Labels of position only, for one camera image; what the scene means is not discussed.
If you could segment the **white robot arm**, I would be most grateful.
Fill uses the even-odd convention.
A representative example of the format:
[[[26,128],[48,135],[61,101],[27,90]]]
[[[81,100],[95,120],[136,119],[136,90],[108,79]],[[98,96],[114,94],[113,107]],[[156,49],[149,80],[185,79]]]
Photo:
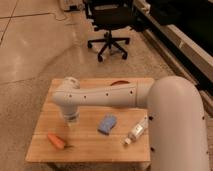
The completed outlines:
[[[203,101],[183,77],[98,88],[82,88],[77,79],[67,77],[52,99],[67,121],[78,117],[80,106],[145,108],[151,171],[210,171]]]

